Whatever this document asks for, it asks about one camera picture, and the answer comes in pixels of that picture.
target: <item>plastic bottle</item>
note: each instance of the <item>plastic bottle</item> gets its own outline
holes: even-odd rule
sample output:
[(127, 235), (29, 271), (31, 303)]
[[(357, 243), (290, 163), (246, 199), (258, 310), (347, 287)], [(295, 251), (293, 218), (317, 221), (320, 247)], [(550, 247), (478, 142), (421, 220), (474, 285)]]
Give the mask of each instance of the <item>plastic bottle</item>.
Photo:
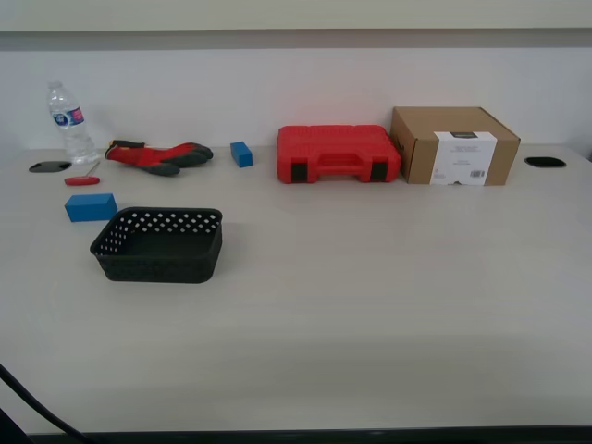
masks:
[(49, 112), (64, 138), (66, 153), (73, 164), (88, 164), (99, 158), (86, 130), (84, 116), (76, 97), (61, 81), (49, 82)]

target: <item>red toolbox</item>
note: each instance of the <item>red toolbox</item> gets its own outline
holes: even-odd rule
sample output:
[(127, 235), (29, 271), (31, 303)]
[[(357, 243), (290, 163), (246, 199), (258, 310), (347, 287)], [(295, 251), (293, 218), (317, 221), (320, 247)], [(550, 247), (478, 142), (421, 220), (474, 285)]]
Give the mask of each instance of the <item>red toolbox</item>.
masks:
[(337, 175), (390, 182), (400, 169), (401, 157), (378, 125), (284, 127), (277, 136), (277, 178), (285, 183)]

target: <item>black cable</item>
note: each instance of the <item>black cable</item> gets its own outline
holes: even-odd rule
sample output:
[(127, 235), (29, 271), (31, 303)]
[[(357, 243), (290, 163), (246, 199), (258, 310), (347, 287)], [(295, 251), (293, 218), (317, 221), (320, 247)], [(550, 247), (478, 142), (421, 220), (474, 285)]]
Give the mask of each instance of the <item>black cable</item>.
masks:
[(82, 435), (81, 432), (76, 430), (74, 427), (66, 424), (64, 421), (59, 419), (49, 410), (47, 410), (43, 405), (38, 402), (33, 396), (27, 391), (26, 388), (22, 387), (22, 385), (17, 381), (17, 379), (8, 372), (1, 364), (0, 364), (0, 379), (2, 379), (7, 386), (9, 386), (18, 396), (25, 401), (29, 407), (31, 407), (35, 412), (40, 414), (43, 418), (47, 421), (52, 423), (57, 428), (63, 430), (67, 435), (75, 438), (76, 440), (83, 442), (84, 444), (98, 444), (96, 441)]

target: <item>blue foam block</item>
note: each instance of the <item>blue foam block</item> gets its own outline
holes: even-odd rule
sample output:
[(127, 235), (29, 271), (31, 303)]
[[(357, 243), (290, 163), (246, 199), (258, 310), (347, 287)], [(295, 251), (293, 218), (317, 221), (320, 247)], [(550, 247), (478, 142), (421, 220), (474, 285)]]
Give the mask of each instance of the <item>blue foam block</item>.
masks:
[(110, 220), (117, 212), (113, 194), (75, 194), (66, 202), (72, 222)]
[(245, 142), (231, 143), (230, 151), (232, 152), (232, 158), (239, 168), (253, 166), (253, 153), (251, 153), (251, 150)]

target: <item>red gloves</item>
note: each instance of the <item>red gloves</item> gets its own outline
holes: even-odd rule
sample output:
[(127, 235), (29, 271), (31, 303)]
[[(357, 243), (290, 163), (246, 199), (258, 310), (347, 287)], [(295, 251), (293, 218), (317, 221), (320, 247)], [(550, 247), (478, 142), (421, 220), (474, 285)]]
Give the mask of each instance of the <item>red gloves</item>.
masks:
[(105, 153), (105, 159), (133, 165), (158, 176), (174, 176), (180, 168), (204, 164), (213, 156), (212, 150), (193, 142), (159, 150), (146, 148), (145, 143), (111, 141)]

